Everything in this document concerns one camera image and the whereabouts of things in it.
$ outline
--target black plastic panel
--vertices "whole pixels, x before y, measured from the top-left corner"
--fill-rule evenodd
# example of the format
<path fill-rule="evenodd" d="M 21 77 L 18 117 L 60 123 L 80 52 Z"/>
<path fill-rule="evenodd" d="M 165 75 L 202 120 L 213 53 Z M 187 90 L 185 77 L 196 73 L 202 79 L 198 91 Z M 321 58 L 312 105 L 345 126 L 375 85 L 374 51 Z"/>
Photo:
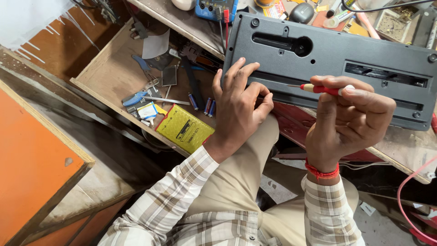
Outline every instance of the black plastic panel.
<path fill-rule="evenodd" d="M 256 26 L 251 23 L 255 18 L 259 20 Z M 246 58 L 246 64 L 259 62 L 260 68 L 247 84 L 260 82 L 273 92 L 275 101 L 314 109 L 319 94 L 287 85 L 309 83 L 313 75 L 353 77 L 396 101 L 392 125 L 428 130 L 437 96 L 437 63 L 428 61 L 432 53 L 437 54 L 430 49 L 239 12 L 223 75 L 240 57 Z"/>

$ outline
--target person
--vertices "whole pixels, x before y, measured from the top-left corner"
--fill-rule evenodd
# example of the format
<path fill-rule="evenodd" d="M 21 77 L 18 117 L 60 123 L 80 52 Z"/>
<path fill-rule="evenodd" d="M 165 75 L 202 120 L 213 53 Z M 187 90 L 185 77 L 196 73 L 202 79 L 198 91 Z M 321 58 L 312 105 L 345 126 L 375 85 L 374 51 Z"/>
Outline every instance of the person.
<path fill-rule="evenodd" d="M 335 170 L 340 158 L 384 137 L 396 103 L 357 79 L 311 77 L 314 85 L 355 87 L 343 90 L 342 97 L 320 95 L 306 138 L 307 162 L 319 173 L 334 174 L 318 178 L 267 161 L 279 137 L 277 120 L 269 114 L 273 94 L 256 82 L 246 88 L 260 65 L 245 62 L 240 58 L 229 68 L 223 89 L 222 70 L 214 77 L 215 132 L 117 218 L 100 246 L 364 245 L 353 220 L 357 191 Z M 255 108 L 259 94 L 264 99 Z M 303 196 L 262 212 L 255 199 L 263 170 L 282 176 L 290 189 L 301 184 L 297 193 Z"/>

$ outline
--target shirt cuff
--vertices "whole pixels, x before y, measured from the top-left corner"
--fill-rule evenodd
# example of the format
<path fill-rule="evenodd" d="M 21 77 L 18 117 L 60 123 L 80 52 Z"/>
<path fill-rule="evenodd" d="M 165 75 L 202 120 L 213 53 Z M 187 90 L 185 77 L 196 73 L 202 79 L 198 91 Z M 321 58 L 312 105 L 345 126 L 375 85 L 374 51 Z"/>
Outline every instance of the shirt cuff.
<path fill-rule="evenodd" d="M 305 206 L 309 210 L 329 216 L 344 214 L 347 211 L 349 205 L 341 179 L 336 185 L 325 186 L 313 183 L 305 176 L 301 185 L 305 191 Z"/>
<path fill-rule="evenodd" d="M 192 184 L 203 186 L 218 166 L 202 145 L 181 163 L 180 170 Z"/>

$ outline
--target multimeter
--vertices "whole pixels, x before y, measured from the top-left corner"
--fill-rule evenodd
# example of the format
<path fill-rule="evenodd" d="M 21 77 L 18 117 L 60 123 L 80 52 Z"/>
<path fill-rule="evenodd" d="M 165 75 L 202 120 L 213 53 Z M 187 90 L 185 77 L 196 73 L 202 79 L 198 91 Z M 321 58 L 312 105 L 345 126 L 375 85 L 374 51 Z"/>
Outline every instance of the multimeter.
<path fill-rule="evenodd" d="M 215 8 L 229 10 L 229 22 L 234 21 L 235 13 L 237 12 L 238 0 L 197 0 L 195 13 L 197 16 L 206 18 L 212 21 L 218 21 L 215 15 Z"/>

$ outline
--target hand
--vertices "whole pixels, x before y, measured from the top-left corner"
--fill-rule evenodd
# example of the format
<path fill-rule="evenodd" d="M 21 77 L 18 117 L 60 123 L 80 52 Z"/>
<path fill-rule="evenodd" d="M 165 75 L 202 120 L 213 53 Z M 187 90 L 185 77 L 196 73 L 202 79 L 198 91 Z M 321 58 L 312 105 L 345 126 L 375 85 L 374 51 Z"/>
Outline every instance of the hand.
<path fill-rule="evenodd" d="M 273 94 L 265 85 L 252 82 L 245 90 L 247 78 L 260 67 L 259 63 L 242 67 L 245 62 L 246 59 L 242 57 L 229 68 L 224 77 L 223 90 L 220 87 L 221 69 L 217 71 L 212 83 L 217 105 L 217 126 L 204 147 L 217 163 L 235 153 L 273 109 Z M 264 100 L 255 109 L 259 94 L 264 96 Z"/>
<path fill-rule="evenodd" d="M 332 172 L 345 155 L 355 153 L 381 141 L 396 103 L 374 93 L 373 87 L 350 77 L 313 76 L 313 85 L 344 89 L 342 97 L 320 95 L 316 123 L 306 137 L 308 163 L 320 172 Z"/>

